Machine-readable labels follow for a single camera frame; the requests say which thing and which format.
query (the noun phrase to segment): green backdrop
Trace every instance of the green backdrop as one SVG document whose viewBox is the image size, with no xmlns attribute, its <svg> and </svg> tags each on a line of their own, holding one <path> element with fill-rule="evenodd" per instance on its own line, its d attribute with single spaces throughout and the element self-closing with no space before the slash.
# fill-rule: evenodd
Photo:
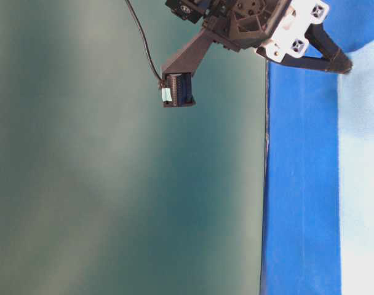
<svg viewBox="0 0 374 295">
<path fill-rule="evenodd" d="M 133 0 L 157 67 L 199 29 Z M 258 294 L 265 63 L 163 109 L 123 0 L 0 0 L 0 294 Z"/>
</svg>

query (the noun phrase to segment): black plastic mount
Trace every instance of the black plastic mount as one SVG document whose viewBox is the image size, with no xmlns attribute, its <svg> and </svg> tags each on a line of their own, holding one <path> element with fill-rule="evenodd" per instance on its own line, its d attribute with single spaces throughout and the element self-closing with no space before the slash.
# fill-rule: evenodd
<svg viewBox="0 0 374 295">
<path fill-rule="evenodd" d="M 352 69 L 351 60 L 344 54 L 340 47 L 330 39 L 329 35 L 324 30 L 323 24 L 310 25 L 305 36 L 310 44 L 322 54 L 322 58 L 294 58 L 286 54 L 282 62 L 279 63 L 280 65 L 339 74 L 350 72 Z M 270 60 L 263 47 L 259 47 L 257 53 Z"/>
<path fill-rule="evenodd" d="M 165 107 L 193 106 L 195 104 L 192 96 L 191 78 L 213 42 L 222 43 L 234 51 L 240 51 L 238 46 L 203 28 L 199 34 L 162 65 L 162 78 L 166 83 L 165 86 L 170 88 L 172 96 L 172 102 L 164 102 Z"/>
</svg>

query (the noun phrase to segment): blue surface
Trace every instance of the blue surface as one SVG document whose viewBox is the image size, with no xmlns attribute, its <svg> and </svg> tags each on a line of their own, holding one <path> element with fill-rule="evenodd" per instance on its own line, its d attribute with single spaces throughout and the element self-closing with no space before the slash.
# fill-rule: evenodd
<svg viewBox="0 0 374 295">
<path fill-rule="evenodd" d="M 374 0 L 326 2 L 345 52 L 374 40 Z M 271 64 L 269 104 L 261 293 L 341 294 L 337 75 Z"/>
</svg>

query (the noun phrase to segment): black cable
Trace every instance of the black cable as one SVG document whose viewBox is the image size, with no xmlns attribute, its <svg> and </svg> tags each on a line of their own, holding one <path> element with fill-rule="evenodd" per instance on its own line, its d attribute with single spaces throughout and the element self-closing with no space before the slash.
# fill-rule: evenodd
<svg viewBox="0 0 374 295">
<path fill-rule="evenodd" d="M 130 10 L 130 13 L 133 17 L 133 20 L 135 20 L 135 23 L 137 24 L 138 26 L 138 29 L 139 29 L 139 32 L 140 32 L 140 36 L 142 37 L 142 41 L 143 41 L 143 45 L 145 46 L 145 53 L 146 53 L 146 57 L 148 58 L 148 61 L 149 61 L 149 65 L 150 65 L 150 68 L 153 72 L 153 74 L 156 76 L 157 80 L 161 83 L 163 83 L 163 80 L 161 79 L 160 75 L 158 75 L 157 71 L 156 71 L 156 67 L 154 66 L 154 63 L 151 59 L 151 55 L 150 55 L 150 50 L 149 50 L 149 45 L 148 45 L 148 41 L 146 40 L 146 36 L 145 36 L 145 32 L 143 31 L 143 28 L 139 22 L 139 19 L 130 3 L 129 0 L 125 0 L 125 3 L 127 4 L 128 6 L 128 9 Z"/>
</svg>

